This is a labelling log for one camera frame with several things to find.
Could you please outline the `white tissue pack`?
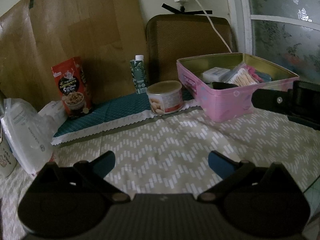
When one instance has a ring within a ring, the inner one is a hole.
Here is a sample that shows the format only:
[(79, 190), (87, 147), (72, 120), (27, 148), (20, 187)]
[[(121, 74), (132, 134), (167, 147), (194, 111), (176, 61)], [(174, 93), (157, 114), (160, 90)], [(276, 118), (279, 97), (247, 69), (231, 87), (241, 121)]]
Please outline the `white tissue pack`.
[(202, 73), (202, 80), (205, 83), (221, 82), (223, 77), (229, 72), (229, 69), (214, 67)]

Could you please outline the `cotton swab bag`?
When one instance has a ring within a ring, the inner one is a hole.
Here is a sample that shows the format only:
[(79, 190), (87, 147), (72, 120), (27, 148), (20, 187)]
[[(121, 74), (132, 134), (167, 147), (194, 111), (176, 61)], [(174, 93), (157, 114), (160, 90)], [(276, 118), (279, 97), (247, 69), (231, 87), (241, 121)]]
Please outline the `cotton swab bag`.
[(228, 72), (222, 78), (222, 82), (237, 85), (238, 87), (257, 85), (259, 83), (259, 81), (249, 72), (248, 66), (244, 62)]

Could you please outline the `bagged white paper cup stack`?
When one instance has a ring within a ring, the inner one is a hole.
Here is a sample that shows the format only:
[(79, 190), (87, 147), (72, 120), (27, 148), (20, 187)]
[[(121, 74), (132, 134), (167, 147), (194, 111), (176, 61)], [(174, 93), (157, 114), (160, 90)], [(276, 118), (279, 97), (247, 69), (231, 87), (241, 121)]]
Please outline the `bagged white paper cup stack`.
[(4, 99), (1, 124), (14, 156), (31, 176), (50, 161), (53, 147), (46, 122), (36, 109), (22, 99)]

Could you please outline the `pink knitted sock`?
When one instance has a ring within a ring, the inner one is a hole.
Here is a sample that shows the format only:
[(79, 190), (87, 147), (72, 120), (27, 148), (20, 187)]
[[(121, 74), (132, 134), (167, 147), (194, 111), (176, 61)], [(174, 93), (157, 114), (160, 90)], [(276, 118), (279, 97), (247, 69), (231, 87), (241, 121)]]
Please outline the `pink knitted sock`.
[(263, 83), (263, 79), (256, 73), (255, 68), (252, 66), (246, 65), (246, 69), (248, 70), (250, 76), (257, 81), (258, 83)]

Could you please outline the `blue sponge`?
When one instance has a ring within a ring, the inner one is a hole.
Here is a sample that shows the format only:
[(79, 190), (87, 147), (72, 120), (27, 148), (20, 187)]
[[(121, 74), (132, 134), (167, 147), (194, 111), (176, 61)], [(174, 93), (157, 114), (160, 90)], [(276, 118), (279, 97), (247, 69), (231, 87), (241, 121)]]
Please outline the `blue sponge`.
[(273, 81), (272, 77), (267, 73), (262, 73), (257, 71), (256, 74), (259, 76), (259, 79), (261, 82), (271, 82)]

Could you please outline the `white toothpaste box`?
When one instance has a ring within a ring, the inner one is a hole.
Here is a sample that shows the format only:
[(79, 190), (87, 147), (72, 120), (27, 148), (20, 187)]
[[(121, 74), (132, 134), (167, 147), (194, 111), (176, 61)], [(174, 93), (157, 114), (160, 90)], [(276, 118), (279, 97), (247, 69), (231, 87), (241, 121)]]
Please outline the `white toothpaste box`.
[(53, 134), (67, 120), (67, 113), (62, 101), (51, 101), (39, 111), (39, 115), (44, 118)]

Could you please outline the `pink tin box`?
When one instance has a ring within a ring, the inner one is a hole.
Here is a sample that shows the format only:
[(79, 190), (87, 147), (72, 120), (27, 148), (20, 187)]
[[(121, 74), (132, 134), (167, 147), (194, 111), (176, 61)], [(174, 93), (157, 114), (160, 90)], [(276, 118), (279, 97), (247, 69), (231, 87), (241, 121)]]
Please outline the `pink tin box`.
[[(233, 69), (245, 63), (272, 77), (271, 82), (222, 90), (210, 88), (200, 77), (214, 68)], [(178, 78), (200, 104), (205, 113), (216, 122), (223, 122), (253, 112), (252, 94), (257, 89), (287, 91), (299, 75), (273, 62), (245, 53), (209, 54), (178, 59)]]

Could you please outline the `round nut can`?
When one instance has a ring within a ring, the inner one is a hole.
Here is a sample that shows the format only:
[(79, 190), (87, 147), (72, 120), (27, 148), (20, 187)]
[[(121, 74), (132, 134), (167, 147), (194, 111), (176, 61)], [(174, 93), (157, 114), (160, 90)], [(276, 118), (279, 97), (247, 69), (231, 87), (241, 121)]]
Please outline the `round nut can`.
[(151, 111), (165, 115), (179, 111), (183, 105), (182, 84), (179, 81), (162, 81), (147, 88)]

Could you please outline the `teal quilted mat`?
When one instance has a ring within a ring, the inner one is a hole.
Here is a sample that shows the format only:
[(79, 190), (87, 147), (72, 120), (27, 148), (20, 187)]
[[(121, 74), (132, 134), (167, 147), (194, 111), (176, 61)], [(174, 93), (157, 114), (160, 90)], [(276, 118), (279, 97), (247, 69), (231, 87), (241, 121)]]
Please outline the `teal quilted mat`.
[(71, 142), (96, 138), (103, 133), (132, 128), (150, 123), (168, 115), (153, 114), (146, 94), (130, 94), (110, 100), (86, 116), (69, 118), (57, 131), (52, 145), (59, 146)]

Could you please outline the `brown chair back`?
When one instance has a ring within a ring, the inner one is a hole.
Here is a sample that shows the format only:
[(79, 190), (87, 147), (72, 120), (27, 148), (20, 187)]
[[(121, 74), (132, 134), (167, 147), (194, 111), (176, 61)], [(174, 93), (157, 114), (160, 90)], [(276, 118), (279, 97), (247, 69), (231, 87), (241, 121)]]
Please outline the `brown chair back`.
[(236, 52), (233, 31), (225, 18), (157, 15), (146, 25), (149, 84), (178, 80), (176, 61), (185, 57)]

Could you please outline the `green drink carton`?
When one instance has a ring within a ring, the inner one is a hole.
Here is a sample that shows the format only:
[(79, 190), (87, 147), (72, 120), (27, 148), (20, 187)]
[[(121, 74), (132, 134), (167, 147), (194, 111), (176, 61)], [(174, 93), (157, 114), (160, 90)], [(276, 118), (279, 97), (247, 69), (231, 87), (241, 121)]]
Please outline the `green drink carton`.
[(136, 55), (135, 59), (130, 61), (130, 69), (136, 93), (146, 93), (148, 80), (145, 72), (144, 56)]

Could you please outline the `white enamel mug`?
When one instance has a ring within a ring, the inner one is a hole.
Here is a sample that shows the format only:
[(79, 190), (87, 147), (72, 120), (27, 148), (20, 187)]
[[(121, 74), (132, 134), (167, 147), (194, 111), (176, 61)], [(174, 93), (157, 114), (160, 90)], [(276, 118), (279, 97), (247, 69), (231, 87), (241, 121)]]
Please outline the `white enamel mug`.
[(17, 160), (14, 157), (12, 150), (5, 139), (2, 138), (0, 144), (0, 174), (3, 177), (8, 177), (16, 167)]

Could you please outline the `frosted floral glass door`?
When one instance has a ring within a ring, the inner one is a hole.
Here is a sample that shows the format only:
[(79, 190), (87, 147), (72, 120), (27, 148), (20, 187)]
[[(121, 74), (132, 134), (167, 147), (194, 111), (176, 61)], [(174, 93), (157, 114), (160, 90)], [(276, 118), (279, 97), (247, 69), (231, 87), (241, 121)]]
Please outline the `frosted floral glass door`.
[(319, 0), (228, 0), (239, 52), (319, 83)]

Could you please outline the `red snack box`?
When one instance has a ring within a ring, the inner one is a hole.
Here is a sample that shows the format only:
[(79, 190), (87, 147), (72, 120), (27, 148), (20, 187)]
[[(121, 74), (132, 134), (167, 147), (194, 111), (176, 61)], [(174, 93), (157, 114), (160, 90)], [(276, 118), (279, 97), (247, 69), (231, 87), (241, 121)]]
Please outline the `red snack box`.
[(89, 91), (81, 57), (73, 57), (52, 67), (52, 74), (69, 116), (88, 114), (91, 108)]

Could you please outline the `brown cardboard backdrop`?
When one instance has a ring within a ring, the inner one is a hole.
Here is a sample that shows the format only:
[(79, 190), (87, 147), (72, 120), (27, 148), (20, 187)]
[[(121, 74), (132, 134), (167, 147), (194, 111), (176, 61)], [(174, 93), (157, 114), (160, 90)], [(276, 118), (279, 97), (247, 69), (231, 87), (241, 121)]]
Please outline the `brown cardboard backdrop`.
[(134, 93), (147, 53), (138, 0), (21, 0), (1, 17), (1, 91), (41, 109), (59, 99), (52, 67), (79, 56), (99, 104)]

